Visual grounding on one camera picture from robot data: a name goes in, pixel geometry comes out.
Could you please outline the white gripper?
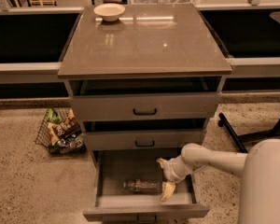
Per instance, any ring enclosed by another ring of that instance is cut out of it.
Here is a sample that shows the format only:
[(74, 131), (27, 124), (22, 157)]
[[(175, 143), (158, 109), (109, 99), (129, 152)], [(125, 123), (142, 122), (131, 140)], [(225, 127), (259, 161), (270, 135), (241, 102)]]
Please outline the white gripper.
[(163, 169), (164, 177), (167, 180), (167, 182), (162, 183), (161, 193), (161, 201), (166, 202), (173, 196), (176, 184), (193, 173), (193, 167), (187, 164), (181, 155), (170, 160), (158, 158), (156, 163)]

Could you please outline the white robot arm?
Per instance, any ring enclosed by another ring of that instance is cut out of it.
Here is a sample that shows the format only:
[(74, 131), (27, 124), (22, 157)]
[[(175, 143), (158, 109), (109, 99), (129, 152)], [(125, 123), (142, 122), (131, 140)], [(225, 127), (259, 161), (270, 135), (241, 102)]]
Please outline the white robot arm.
[(161, 200), (175, 185), (206, 166), (241, 178), (238, 224), (280, 224), (280, 139), (258, 142), (247, 153), (214, 151), (190, 143), (170, 160), (157, 159), (165, 181)]

